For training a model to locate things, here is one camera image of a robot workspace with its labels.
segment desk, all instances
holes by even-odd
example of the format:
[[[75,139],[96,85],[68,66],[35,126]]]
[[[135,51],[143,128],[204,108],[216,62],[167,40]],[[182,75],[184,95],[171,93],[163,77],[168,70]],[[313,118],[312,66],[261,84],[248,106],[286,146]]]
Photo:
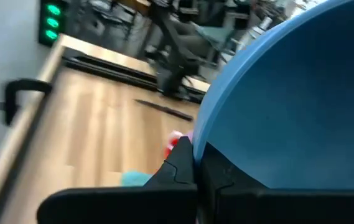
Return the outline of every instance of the desk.
[[[151,3],[147,0],[116,0],[118,3],[130,7],[131,9],[135,9],[143,16],[147,16],[147,12],[149,10],[149,6]]]
[[[52,49],[39,80],[49,82],[66,47],[93,57],[154,74],[135,58],[62,35]],[[207,83],[192,79],[206,91]],[[31,93],[15,117],[0,148],[0,190],[36,113],[41,93]],[[196,117],[199,105],[172,101],[158,94],[63,68],[54,84],[31,144],[6,200],[0,223],[35,223],[44,198],[70,187],[119,185],[123,172],[155,173],[164,159],[169,133],[187,132],[193,123],[136,103],[139,98],[176,108]]]

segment black bracket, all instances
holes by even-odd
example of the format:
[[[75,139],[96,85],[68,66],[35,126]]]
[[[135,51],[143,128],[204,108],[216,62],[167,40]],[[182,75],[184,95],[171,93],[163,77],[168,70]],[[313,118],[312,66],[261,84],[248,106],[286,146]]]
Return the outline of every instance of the black bracket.
[[[47,95],[52,90],[52,85],[40,80],[23,78],[6,83],[4,90],[5,123],[9,126],[18,109],[17,93],[22,90],[40,91]]]

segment blue plastic container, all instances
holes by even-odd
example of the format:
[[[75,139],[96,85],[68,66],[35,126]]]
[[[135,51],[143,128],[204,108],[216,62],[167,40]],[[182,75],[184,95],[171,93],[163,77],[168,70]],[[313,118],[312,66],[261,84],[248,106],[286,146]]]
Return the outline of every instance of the blue plastic container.
[[[270,188],[354,189],[354,0],[329,0],[239,52],[193,134]]]

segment office chair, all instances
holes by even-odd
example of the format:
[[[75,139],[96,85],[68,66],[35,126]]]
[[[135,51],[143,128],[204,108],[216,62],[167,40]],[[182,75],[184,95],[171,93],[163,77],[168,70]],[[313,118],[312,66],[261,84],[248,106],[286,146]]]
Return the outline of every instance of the office chair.
[[[161,92],[166,96],[185,98],[182,86],[182,79],[188,74],[197,74],[200,65],[207,64],[206,58],[200,58],[189,51],[178,38],[178,33],[174,29],[169,19],[169,6],[162,6],[154,2],[149,8],[149,17],[162,31],[163,38],[171,46],[172,58],[160,56],[155,58],[153,67],[157,71],[158,85]],[[246,11],[250,12],[250,5],[246,5]],[[213,14],[211,19],[203,25],[222,26],[219,17],[225,15],[224,10]]]

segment green light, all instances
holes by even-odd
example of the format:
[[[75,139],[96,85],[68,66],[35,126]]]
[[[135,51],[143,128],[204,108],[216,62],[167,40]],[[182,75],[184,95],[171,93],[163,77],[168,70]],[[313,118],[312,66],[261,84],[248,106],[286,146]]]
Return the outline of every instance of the green light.
[[[45,35],[51,40],[55,40],[58,37],[58,34],[52,30],[46,30]]]
[[[60,9],[57,6],[53,5],[53,4],[49,4],[47,6],[47,9],[48,9],[48,11],[50,11],[52,14],[54,14],[56,16],[60,15]]]
[[[47,18],[47,24],[52,26],[53,28],[58,28],[59,27],[58,21],[56,21],[53,18]]]

